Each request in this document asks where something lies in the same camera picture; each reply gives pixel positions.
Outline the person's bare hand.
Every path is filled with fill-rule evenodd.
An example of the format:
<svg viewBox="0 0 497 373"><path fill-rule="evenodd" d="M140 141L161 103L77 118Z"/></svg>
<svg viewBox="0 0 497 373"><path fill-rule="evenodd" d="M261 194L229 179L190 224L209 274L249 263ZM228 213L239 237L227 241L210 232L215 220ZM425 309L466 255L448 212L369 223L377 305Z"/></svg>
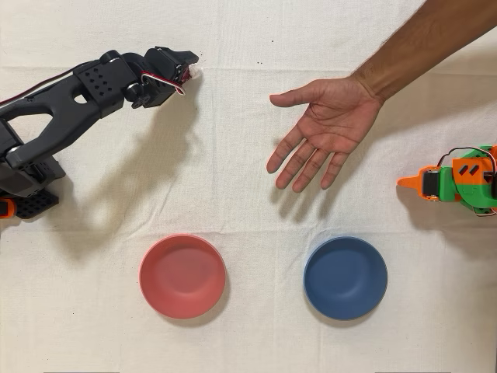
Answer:
<svg viewBox="0 0 497 373"><path fill-rule="evenodd" d="M319 79L290 91L273 94L277 107L308 107L270 156L266 170L279 172L276 187L302 192L329 164L320 186L328 189L346 160L366 137L384 100L354 78Z"/></svg>

